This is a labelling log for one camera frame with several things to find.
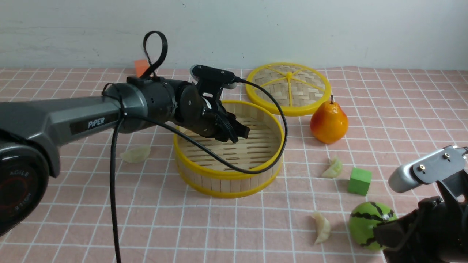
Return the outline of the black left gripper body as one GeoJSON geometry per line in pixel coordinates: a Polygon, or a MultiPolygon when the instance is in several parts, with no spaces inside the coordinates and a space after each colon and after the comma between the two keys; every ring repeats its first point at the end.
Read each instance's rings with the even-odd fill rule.
{"type": "Polygon", "coordinates": [[[174,89],[177,109],[174,113],[174,123],[184,127],[204,138],[218,140],[221,131],[218,126],[218,116],[229,114],[221,102],[217,108],[208,108],[205,100],[199,95],[194,83],[181,81],[174,89]]]}

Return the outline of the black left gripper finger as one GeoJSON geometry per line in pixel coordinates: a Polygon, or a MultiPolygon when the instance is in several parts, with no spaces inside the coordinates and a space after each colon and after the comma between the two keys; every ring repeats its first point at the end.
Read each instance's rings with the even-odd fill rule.
{"type": "Polygon", "coordinates": [[[218,126],[221,131],[218,134],[218,141],[227,142],[231,141],[234,144],[239,141],[235,126],[236,117],[232,116],[218,116],[218,126]]]}
{"type": "Polygon", "coordinates": [[[236,137],[241,137],[244,139],[248,139],[250,128],[246,125],[243,125],[236,119],[236,115],[228,114],[227,119],[229,124],[231,125],[231,130],[235,133],[236,137]]]}

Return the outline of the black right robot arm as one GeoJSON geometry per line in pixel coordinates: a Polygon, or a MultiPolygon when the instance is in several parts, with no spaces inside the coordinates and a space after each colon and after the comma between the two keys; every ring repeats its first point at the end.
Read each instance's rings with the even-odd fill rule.
{"type": "Polygon", "coordinates": [[[468,261],[467,172],[437,186],[440,196],[425,198],[413,212],[373,229],[388,263],[468,261]]]}

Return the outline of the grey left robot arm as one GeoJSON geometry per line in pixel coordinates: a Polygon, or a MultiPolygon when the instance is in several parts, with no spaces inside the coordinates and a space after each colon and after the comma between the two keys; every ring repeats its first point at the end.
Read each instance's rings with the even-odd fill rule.
{"type": "Polygon", "coordinates": [[[124,120],[120,133],[152,127],[148,118],[221,142],[247,138],[250,129],[221,104],[226,86],[128,77],[101,96],[1,103],[1,235],[33,212],[49,178],[58,177],[62,146],[116,128],[126,113],[135,118],[124,120]]]}

